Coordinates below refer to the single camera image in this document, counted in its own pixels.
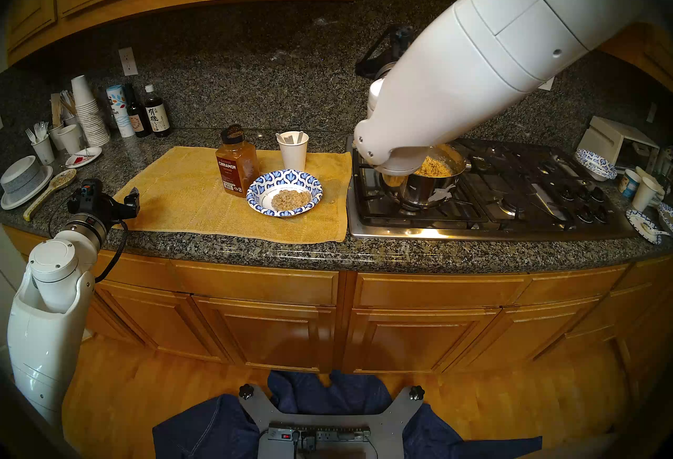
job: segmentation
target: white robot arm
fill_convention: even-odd
[[[12,302],[7,344],[14,382],[56,428],[61,428],[60,406],[75,373],[94,286],[121,251],[98,278],[90,269],[112,225],[138,214],[138,190],[134,188],[124,202],[102,193],[100,180],[83,181],[68,202],[74,214],[65,229],[30,252]]]
[[[449,142],[520,101],[642,12],[645,0],[458,0],[395,64],[359,153],[406,175]]]

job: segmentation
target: stainless steel cooktop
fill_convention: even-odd
[[[352,149],[353,138],[346,146]],[[637,236],[583,166],[556,148],[459,139],[471,163],[452,197],[409,210],[380,185],[380,173],[353,149],[348,224],[356,238],[596,240]]]

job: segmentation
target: stainless steel pot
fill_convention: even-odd
[[[463,155],[448,144],[431,148],[428,156],[446,164],[452,175],[450,177],[422,177],[415,173],[406,177],[381,175],[381,185],[386,192],[408,208],[427,209],[441,204],[449,197],[450,190],[456,186],[460,175],[471,169],[471,164]]]

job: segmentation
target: gray bowl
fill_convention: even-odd
[[[0,177],[0,185],[10,202],[21,200],[35,191],[47,176],[47,167],[42,166],[35,155],[14,162]]]

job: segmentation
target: electrical outlet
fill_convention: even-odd
[[[651,102],[649,104],[649,112],[647,112],[647,121],[648,122],[654,122],[654,116],[657,113],[657,103],[656,102]]]
[[[125,76],[138,75],[138,67],[135,65],[135,58],[133,57],[133,48],[120,48],[119,58],[122,60]]]

